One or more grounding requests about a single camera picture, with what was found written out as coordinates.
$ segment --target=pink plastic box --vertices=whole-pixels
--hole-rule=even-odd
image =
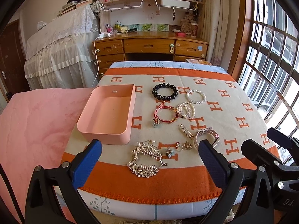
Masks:
[[[135,86],[100,86],[92,91],[77,128],[88,141],[125,145],[130,141],[135,104]]]

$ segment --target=wooden desk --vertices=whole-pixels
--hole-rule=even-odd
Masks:
[[[185,62],[186,58],[205,59],[208,42],[172,32],[132,32],[103,38],[95,42],[100,78],[113,62],[129,61],[137,53],[166,56],[170,61]]]

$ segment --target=window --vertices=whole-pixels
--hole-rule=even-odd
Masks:
[[[299,35],[276,0],[254,0],[253,29],[239,85],[268,128],[299,138]],[[278,147],[283,164],[294,160]]]

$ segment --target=blue gripper pad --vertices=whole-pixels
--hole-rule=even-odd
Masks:
[[[198,146],[198,154],[204,162],[204,165],[207,168],[210,176],[212,177],[215,185],[218,188],[224,190],[228,183],[229,173],[222,165],[223,163],[221,163],[222,159],[219,159],[219,157],[221,157],[218,155],[219,153],[216,152],[216,150],[211,146],[208,140],[202,140]]]
[[[83,187],[83,185],[85,184],[92,169],[94,168],[95,164],[102,154],[102,144],[99,140],[94,139],[84,150],[84,152],[81,152],[79,154],[84,154],[85,156],[83,157],[81,162],[77,164],[77,167],[73,171],[72,184],[75,189]]]
[[[291,139],[274,128],[268,129],[267,137],[273,140],[279,146],[282,146],[284,149],[292,148]]]

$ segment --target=black cable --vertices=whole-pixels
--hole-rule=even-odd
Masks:
[[[3,167],[2,167],[1,164],[0,164],[0,174],[1,174],[1,177],[3,178],[3,180],[4,180],[4,183],[6,184],[7,190],[9,192],[10,197],[11,197],[11,200],[13,201],[13,205],[15,206],[15,209],[16,209],[16,211],[18,213],[18,216],[19,216],[20,220],[21,220],[22,224],[25,224],[25,219],[24,219],[23,214],[21,212],[21,209],[20,209],[20,207],[18,205],[16,196],[15,196],[15,194],[13,192],[13,189],[12,189],[12,187],[10,185],[8,177],[7,177],[6,173],[4,172],[4,169],[3,169]]]

